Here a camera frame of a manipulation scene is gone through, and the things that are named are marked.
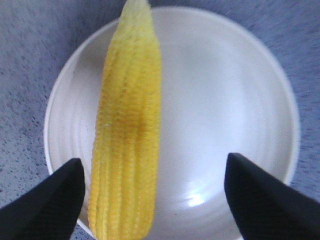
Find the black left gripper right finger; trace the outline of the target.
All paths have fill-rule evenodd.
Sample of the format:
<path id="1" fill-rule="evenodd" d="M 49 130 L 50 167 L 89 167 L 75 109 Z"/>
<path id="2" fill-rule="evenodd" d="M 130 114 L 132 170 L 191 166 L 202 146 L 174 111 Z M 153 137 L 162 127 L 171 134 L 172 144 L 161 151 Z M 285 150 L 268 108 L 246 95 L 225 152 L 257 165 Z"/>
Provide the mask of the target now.
<path id="1" fill-rule="evenodd" d="M 224 192 L 245 240 L 318 240 L 320 204 L 239 153 L 227 156 Z"/>

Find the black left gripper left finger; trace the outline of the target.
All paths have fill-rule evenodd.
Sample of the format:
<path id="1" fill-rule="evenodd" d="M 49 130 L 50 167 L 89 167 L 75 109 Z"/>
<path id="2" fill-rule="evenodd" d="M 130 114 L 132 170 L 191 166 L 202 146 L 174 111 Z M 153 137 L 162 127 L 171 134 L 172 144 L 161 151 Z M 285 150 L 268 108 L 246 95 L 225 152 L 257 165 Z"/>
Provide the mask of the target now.
<path id="1" fill-rule="evenodd" d="M 0 210 L 2 240 L 69 240 L 85 197 L 84 167 L 72 158 Z"/>

